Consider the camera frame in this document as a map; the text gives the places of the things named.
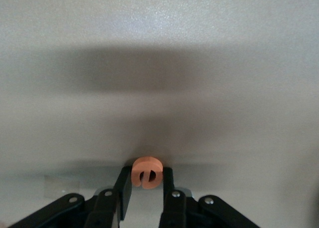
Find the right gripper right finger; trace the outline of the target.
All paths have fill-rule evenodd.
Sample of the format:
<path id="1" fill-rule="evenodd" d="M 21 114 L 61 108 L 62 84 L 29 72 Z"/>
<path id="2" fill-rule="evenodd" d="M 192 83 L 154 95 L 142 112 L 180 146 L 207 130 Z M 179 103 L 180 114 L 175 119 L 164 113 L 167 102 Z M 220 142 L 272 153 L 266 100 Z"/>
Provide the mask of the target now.
<path id="1" fill-rule="evenodd" d="M 160 228 L 257 228 L 258 225 L 214 195 L 196 201 L 189 190 L 174 186 L 173 170 L 163 169 L 163 212 Z"/>

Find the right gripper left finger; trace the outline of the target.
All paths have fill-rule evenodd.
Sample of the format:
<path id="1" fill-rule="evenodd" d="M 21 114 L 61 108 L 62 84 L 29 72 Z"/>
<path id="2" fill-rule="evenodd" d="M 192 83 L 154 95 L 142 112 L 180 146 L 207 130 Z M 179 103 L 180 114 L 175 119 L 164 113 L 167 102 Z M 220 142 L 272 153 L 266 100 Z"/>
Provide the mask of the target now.
<path id="1" fill-rule="evenodd" d="M 132 193 L 131 166 L 125 166 L 111 188 L 92 198 L 70 193 L 12 224 L 11 228 L 118 228 Z"/>

